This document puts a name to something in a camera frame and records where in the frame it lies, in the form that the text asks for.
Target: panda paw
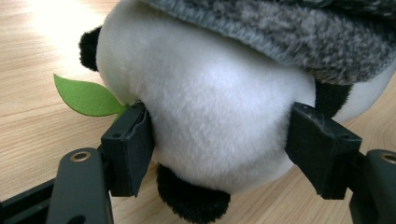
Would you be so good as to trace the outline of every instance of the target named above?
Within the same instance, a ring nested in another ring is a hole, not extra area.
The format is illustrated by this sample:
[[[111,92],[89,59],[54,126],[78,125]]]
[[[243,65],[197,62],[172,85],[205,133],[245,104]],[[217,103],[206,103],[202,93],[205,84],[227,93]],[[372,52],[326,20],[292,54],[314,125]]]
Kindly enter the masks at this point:
[[[209,223],[226,213],[230,194],[189,184],[162,165],[158,167],[157,175],[158,191],[163,201],[189,222]]]

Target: wooden table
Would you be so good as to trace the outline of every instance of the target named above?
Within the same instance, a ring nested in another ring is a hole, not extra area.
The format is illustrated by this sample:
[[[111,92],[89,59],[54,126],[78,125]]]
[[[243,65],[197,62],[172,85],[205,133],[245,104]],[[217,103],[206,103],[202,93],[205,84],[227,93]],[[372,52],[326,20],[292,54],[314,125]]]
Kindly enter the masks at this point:
[[[81,34],[101,25],[117,1],[3,0],[0,5],[0,200],[55,177],[59,159],[98,147],[113,118],[72,111],[53,74],[101,83],[78,60]],[[396,148],[396,79],[360,117],[345,125],[361,150]],[[185,223],[159,198],[151,164],[138,198],[113,198],[116,223]],[[275,183],[234,195],[219,223],[351,223],[344,201],[324,201],[298,168]]]

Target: felt leaf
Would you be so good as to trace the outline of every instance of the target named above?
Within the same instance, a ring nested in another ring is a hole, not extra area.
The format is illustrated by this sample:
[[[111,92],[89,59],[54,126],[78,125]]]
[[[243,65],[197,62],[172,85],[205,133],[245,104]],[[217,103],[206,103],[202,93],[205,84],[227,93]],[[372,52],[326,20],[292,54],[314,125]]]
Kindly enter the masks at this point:
[[[80,114],[102,117],[122,114],[127,105],[121,105],[105,87],[92,82],[70,80],[54,75],[55,85],[64,102]]]

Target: black fur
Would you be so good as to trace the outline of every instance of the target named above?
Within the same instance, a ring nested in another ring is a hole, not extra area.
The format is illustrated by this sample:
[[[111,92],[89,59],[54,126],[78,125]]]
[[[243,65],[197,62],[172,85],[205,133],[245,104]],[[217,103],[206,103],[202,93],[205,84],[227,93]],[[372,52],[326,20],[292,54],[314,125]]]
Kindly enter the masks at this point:
[[[316,81],[315,85],[317,92],[315,108],[329,118],[332,118],[345,104],[352,89],[351,85],[339,86],[319,81]]]
[[[158,167],[157,174],[161,198],[174,213],[189,222],[213,222],[227,212],[230,194],[191,185],[162,165]]]
[[[96,48],[98,46],[99,33],[101,26],[96,29],[84,33],[79,41],[79,60],[85,67],[91,69],[94,72],[98,71],[96,66]]]

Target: gray knit hat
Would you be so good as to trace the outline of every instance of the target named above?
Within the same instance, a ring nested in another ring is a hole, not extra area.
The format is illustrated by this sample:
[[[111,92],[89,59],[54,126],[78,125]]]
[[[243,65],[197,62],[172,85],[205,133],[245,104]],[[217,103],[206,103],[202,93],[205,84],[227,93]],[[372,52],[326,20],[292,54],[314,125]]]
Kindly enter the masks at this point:
[[[396,57],[394,0],[142,0],[321,82],[367,81]]]

